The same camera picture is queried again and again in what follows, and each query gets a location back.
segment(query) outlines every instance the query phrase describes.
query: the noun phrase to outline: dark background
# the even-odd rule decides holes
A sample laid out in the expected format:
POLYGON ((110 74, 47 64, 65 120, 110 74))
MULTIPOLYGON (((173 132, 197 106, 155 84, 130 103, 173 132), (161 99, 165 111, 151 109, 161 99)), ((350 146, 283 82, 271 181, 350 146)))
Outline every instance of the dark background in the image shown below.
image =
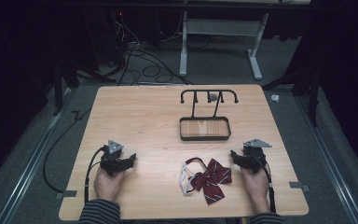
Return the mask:
MULTIPOLYGON (((309 66, 310 59, 317 61, 321 86, 358 156, 358 0, 322 1, 319 7, 324 6, 345 9, 334 16, 318 14, 311 20, 310 15, 271 13, 264 38, 279 35, 284 41, 303 36, 287 74, 309 66)), ((157 10, 124 12, 140 40, 156 46, 159 31, 174 32, 180 16, 179 12, 157 10), (141 21, 149 22, 140 26, 141 21)), ((46 92, 58 61, 70 58, 88 69, 98 69, 106 57, 114 61, 120 54, 108 43, 99 49, 91 44, 95 38, 112 37, 108 23, 90 32, 90 21, 94 25, 105 22, 105 15, 71 8, 52 10, 24 0, 0 1, 0 166, 47 102, 46 92)))

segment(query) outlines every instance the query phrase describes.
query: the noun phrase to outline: table surface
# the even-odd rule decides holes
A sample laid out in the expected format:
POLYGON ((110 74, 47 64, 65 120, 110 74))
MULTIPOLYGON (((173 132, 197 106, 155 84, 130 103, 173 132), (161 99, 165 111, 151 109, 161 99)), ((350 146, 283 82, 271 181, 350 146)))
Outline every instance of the table surface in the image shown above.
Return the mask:
MULTIPOLYGON (((196 117, 211 116, 215 104, 207 103, 206 93, 199 93, 196 117)), ((60 218, 78 220, 84 206, 84 181, 90 160, 96 150, 114 140, 124 145, 122 159, 137 154, 134 168, 127 171, 117 198, 122 219, 180 218, 180 217, 248 217, 254 214, 243 186, 240 168, 233 164, 230 150, 241 154, 244 141, 261 139, 272 144, 264 148, 272 172, 277 213, 299 216, 309 208, 301 189, 291 189, 296 174, 272 117, 264 92, 258 85, 213 86, 142 86, 101 87, 95 98, 78 150, 67 190, 76 190, 75 197, 62 201, 60 218), (190 117, 193 94, 181 92, 197 89, 229 89, 224 93, 217 116, 227 117, 231 136, 227 141, 182 141, 179 119, 190 117), (226 198, 207 205, 200 192, 184 195, 179 185, 184 161, 199 157, 208 163, 219 161, 232 169, 232 183, 220 185, 226 198)), ((96 157, 99 161, 102 153, 96 157)), ((203 172, 196 162, 190 163, 193 173, 203 172)), ((96 197, 90 173, 89 199, 96 197)))

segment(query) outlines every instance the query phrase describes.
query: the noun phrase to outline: wire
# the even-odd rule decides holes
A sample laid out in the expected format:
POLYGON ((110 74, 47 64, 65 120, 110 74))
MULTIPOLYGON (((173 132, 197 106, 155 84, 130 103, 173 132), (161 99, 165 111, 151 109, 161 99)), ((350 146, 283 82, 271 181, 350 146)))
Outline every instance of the wire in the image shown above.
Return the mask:
POLYGON ((268 171, 266 169, 266 166, 261 163, 261 161, 254 155, 252 157, 258 162, 258 164, 263 168, 264 172, 266 173, 267 179, 268 179, 268 189, 269 189, 269 209, 271 212, 276 213, 276 207, 275 207, 275 192, 274 188, 272 187, 272 177, 271 177, 271 170, 269 169, 269 163, 266 161, 266 165, 268 167, 268 171))
POLYGON ((173 33, 173 35, 171 37, 168 37, 167 39, 164 39, 164 40, 160 40, 161 42, 166 42, 166 41, 175 39, 179 36, 182 36, 182 35, 177 35, 180 25, 182 24, 182 18, 183 18, 183 12, 180 14, 180 18, 179 18, 178 26, 176 27, 176 31, 173 33))
POLYGON ((100 147, 92 156, 91 161, 89 162, 89 169, 87 170, 87 174, 86 174, 86 180, 84 181, 84 203, 87 203, 89 201, 89 182, 90 182, 90 172, 92 167, 94 167, 94 165, 98 164, 92 164, 94 162, 95 157, 98 155, 98 153, 100 153, 103 150, 104 147, 100 147))
POLYGON ((89 112, 91 111, 91 108, 88 109, 86 112, 84 112, 79 118, 77 118, 75 120, 75 122, 73 122, 71 125, 69 125, 69 127, 60 135, 60 137, 53 143, 53 145, 48 149, 48 153, 45 156, 45 159, 43 161, 43 178, 46 182, 46 184, 53 189, 54 191, 57 191, 58 193, 63 193, 62 189, 57 189, 55 188, 52 184, 50 184, 50 182, 48 181, 48 177, 46 175, 46 164, 48 162, 48 156, 51 152, 51 150, 57 145, 57 143, 63 138, 63 136, 81 119, 83 119, 84 116, 86 116, 89 112))
POLYGON ((143 50, 139 50, 139 49, 136 50, 135 52, 142 52, 143 54, 148 55, 148 56, 150 56, 150 57, 156 59, 159 63, 161 63, 161 64, 163 65, 162 68, 165 69, 165 70, 167 70, 167 71, 170 73, 171 76, 179 78, 179 79, 182 80, 186 85, 188 85, 189 83, 190 83, 190 84, 193 84, 193 83, 191 83, 189 80, 185 79, 184 77, 181 77, 181 76, 176 75, 164 62, 162 62, 159 58, 157 58, 157 57, 154 56, 153 54, 148 53, 148 52, 143 51, 143 50))
POLYGON ((128 32, 130 32, 130 34, 132 34, 134 37, 135 37, 135 39, 136 39, 136 43, 139 45, 139 39, 138 39, 138 36, 136 36, 127 26, 126 26, 126 24, 124 23, 124 19, 123 19, 123 12, 119 12, 118 13, 118 15, 120 16, 120 18, 121 18, 121 22, 123 23, 123 26, 124 26, 124 28, 126 28, 127 29, 127 31, 128 32))
POLYGON ((119 80, 118 83, 117 83, 118 86, 121 85, 121 83, 122 83, 122 81, 123 81, 123 78, 124 78, 124 76, 126 75, 127 69, 128 69, 128 67, 129 67, 129 64, 130 64, 130 56, 131 56, 132 51, 133 51, 133 46, 132 46, 132 48, 131 48, 131 50, 130 50, 129 56, 127 57, 126 67, 124 68, 124 71, 123 71, 123 73, 122 73, 122 75, 121 75, 121 77, 120 77, 120 80, 119 80))

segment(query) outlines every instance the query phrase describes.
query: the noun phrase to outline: person's right hand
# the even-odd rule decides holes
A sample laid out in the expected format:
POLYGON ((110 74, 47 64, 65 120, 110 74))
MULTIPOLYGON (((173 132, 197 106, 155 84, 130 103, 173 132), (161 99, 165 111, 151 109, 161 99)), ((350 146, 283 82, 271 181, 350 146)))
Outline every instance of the person's right hand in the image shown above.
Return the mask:
POLYGON ((241 168, 241 173, 255 213, 269 213, 269 202, 267 201, 269 180, 266 173, 260 169, 253 174, 252 170, 244 168, 241 168))
POLYGON ((126 174, 126 171, 114 173, 113 176, 110 176, 104 169, 98 167, 94 180, 94 189, 97 193, 97 198, 113 203, 120 192, 124 174, 126 174))

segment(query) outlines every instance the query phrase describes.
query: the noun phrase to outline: bow tie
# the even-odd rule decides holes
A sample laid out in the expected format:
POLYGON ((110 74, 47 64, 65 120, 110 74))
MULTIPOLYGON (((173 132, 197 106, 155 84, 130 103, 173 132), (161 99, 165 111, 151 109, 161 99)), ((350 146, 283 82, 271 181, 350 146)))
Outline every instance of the bow tie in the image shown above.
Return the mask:
POLYGON ((218 161, 211 159, 208 166, 205 166, 202 159, 192 158, 186 161, 186 164, 191 163, 194 160, 198 160, 206 168, 204 173, 198 172, 194 175, 193 178, 189 178, 190 184, 193 187, 193 191, 196 189, 200 191, 204 189, 204 196, 207 204, 215 203, 223 198, 225 194, 220 189, 218 184, 229 184, 231 183, 231 169, 223 167, 218 161))

